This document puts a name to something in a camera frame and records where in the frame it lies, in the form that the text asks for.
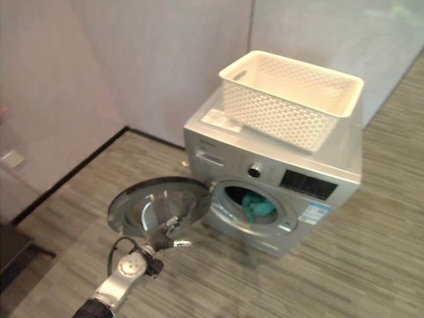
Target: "washing machine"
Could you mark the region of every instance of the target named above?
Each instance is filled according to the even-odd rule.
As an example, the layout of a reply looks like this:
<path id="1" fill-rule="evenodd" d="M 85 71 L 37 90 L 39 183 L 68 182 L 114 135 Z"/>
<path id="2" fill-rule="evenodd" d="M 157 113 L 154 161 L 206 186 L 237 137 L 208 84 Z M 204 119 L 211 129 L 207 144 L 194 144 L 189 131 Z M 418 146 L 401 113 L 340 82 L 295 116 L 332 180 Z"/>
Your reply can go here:
<path id="1" fill-rule="evenodd" d="M 203 222 L 280 256 L 356 191 L 361 181 L 361 108 L 309 153 L 226 117 L 216 91 L 184 127 L 193 177 L 212 193 Z M 246 195 L 273 211 L 247 218 Z"/>
<path id="2" fill-rule="evenodd" d="M 218 89 L 184 127 L 192 178 L 156 178 L 130 187 L 112 202 L 109 224 L 140 235 L 173 216 L 188 224 L 202 218 L 280 256 L 360 185 L 361 118 L 356 107 L 310 153 L 228 118 Z"/>

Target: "white plastic basket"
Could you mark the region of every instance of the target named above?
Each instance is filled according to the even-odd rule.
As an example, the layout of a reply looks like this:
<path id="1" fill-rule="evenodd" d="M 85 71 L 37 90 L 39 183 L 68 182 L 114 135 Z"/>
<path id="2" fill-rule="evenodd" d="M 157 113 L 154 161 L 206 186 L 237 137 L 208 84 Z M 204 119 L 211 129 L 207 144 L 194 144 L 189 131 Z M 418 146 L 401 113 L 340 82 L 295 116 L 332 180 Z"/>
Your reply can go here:
<path id="1" fill-rule="evenodd" d="M 262 51 L 219 76 L 228 116 L 311 152 L 352 114 L 364 85 L 355 76 Z"/>

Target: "washing machine door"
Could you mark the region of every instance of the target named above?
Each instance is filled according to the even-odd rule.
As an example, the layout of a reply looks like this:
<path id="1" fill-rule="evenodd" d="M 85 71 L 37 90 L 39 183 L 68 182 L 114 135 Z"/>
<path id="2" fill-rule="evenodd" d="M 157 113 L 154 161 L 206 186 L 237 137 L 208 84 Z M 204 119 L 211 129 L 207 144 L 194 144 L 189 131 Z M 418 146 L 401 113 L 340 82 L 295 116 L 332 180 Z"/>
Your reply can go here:
<path id="1" fill-rule="evenodd" d="M 145 236 L 172 217 L 180 222 L 177 234 L 208 212 L 208 187 L 191 178 L 164 177 L 146 180 L 126 189 L 109 206 L 108 223 L 117 232 Z"/>

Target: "green cloth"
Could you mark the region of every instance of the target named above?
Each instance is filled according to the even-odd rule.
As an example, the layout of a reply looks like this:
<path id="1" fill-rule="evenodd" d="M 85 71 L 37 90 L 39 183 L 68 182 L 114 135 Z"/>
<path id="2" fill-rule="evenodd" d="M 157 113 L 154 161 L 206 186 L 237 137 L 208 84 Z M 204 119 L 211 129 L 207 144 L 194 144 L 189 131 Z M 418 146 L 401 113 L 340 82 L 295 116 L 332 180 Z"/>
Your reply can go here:
<path id="1" fill-rule="evenodd" d="M 270 200 L 253 191 L 243 197 L 242 206 L 244 215 L 250 223 L 254 223 L 256 215 L 268 215 L 276 209 Z"/>

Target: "black baseboard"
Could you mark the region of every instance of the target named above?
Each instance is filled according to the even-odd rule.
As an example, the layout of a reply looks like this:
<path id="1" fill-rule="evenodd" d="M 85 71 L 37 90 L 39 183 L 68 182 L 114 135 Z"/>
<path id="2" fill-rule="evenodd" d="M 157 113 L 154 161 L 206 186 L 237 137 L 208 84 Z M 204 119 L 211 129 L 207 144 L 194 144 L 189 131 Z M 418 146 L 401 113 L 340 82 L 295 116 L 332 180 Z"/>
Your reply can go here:
<path id="1" fill-rule="evenodd" d="M 180 150 L 185 150 L 185 148 L 182 147 L 182 146 L 178 146 L 177 144 L 173 144 L 172 142 L 169 142 L 169 141 L 163 140 L 161 138 L 152 136 L 151 134 L 148 134 L 147 132 L 143 132 L 143 131 L 140 131 L 140 130 L 135 129 L 135 128 L 129 128 L 128 130 L 131 131 L 134 134 L 139 134 L 140 136 L 143 136 L 143 137 L 152 139 L 154 141 L 160 142 L 161 144 L 166 144 L 167 146 L 171 146 L 171 147 L 174 147 L 174 148 L 177 148 L 177 149 L 180 149 Z"/>
<path id="2" fill-rule="evenodd" d="M 36 199 L 34 202 L 32 202 L 25 210 L 23 210 L 21 213 L 19 213 L 10 223 L 12 226 L 17 226 L 20 222 L 22 222 L 25 217 L 31 214 L 41 203 L 46 201 L 54 192 L 56 192 L 60 187 L 62 187 L 70 178 L 72 178 L 74 175 L 76 175 L 82 168 L 84 168 L 86 165 L 88 165 L 94 158 L 96 158 L 98 155 L 100 155 L 107 147 L 109 147 L 113 142 L 115 142 L 119 137 L 121 137 L 123 134 L 125 134 L 127 131 L 131 131 L 134 134 L 139 134 L 140 136 L 155 140 L 157 142 L 160 142 L 162 144 L 166 144 L 168 146 L 184 150 L 184 147 L 178 146 L 177 144 L 173 144 L 172 142 L 165 141 L 163 139 L 160 139 L 158 137 L 152 136 L 151 134 L 148 134 L 146 132 L 139 131 L 138 129 L 130 128 L 128 126 L 125 126 L 122 128 L 119 132 L 114 134 L 112 138 L 110 138 L 107 142 L 102 144 L 95 152 L 90 154 L 85 160 L 83 160 L 80 164 L 78 164 L 74 169 L 71 170 L 66 176 L 64 176 L 62 179 L 60 179 L 58 182 L 56 182 L 49 190 L 44 192 L 38 199 Z"/>
<path id="3" fill-rule="evenodd" d="M 90 154 L 85 160 L 79 163 L 74 169 L 71 170 L 66 176 L 56 182 L 49 190 L 44 192 L 38 199 L 32 202 L 25 210 L 19 213 L 12 221 L 12 226 L 17 226 L 22 220 L 30 215 L 41 203 L 46 201 L 54 192 L 56 192 L 60 187 L 62 187 L 70 178 L 76 175 L 82 168 L 88 165 L 95 157 L 100 155 L 107 147 L 109 147 L 115 140 L 117 140 L 120 136 L 125 134 L 129 130 L 129 127 L 125 126 L 119 132 L 114 134 L 112 138 L 110 138 L 107 142 L 102 144 L 95 152 Z"/>

